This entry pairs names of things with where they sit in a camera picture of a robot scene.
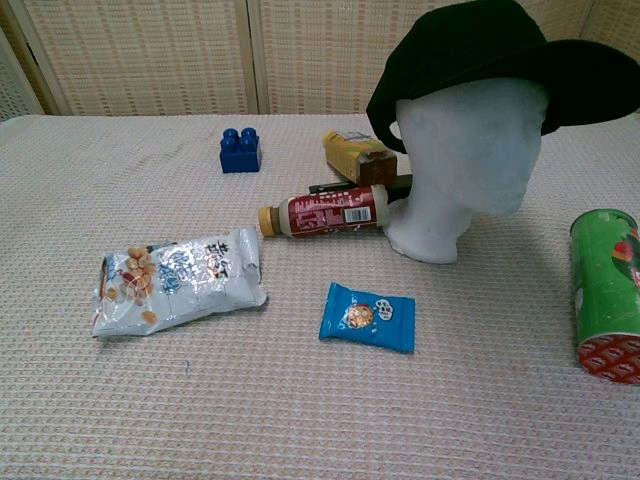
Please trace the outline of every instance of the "blue lego brick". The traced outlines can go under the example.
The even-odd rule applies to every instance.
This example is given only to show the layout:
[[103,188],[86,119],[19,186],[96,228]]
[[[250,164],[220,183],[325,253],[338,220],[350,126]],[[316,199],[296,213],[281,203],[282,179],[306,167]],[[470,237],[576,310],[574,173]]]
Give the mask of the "blue lego brick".
[[253,128],[245,128],[238,136],[235,128],[228,128],[220,142],[220,163],[223,173],[259,172],[260,137]]

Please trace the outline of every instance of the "pringles can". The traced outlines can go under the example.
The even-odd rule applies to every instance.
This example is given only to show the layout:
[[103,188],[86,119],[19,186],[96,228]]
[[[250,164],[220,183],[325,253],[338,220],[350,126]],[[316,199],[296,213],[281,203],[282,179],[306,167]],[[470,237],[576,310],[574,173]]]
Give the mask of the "pringles can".
[[640,384],[640,237],[620,210],[587,212],[571,226],[578,360],[598,377]]

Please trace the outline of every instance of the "snack bag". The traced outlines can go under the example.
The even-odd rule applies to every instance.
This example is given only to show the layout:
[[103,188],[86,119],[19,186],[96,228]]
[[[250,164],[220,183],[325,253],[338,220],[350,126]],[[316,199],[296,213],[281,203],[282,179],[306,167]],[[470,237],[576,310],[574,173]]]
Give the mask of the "snack bag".
[[329,287],[320,338],[344,338],[413,353],[415,312],[413,298],[383,297],[334,282]]
[[212,313],[262,305],[255,228],[107,255],[93,335],[149,335]]

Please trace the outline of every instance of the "yellow bottle cap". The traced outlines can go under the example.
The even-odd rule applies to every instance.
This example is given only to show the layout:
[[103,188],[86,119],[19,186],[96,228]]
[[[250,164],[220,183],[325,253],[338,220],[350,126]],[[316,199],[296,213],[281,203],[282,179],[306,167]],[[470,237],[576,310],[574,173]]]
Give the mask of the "yellow bottle cap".
[[273,224],[271,223],[271,207],[262,207],[258,211],[258,220],[260,222],[260,231],[265,237],[275,236]]

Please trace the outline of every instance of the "black bucket hat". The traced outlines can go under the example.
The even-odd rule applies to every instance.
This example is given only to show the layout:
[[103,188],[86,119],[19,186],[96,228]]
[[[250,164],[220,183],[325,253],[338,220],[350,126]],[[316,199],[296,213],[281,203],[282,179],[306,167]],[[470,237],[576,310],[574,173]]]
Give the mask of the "black bucket hat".
[[524,78],[547,88],[543,135],[640,108],[640,65],[631,57],[586,40],[547,42],[514,0],[476,0],[433,10],[416,21],[389,55],[367,115],[387,147],[406,153],[389,129],[397,100],[495,77]]

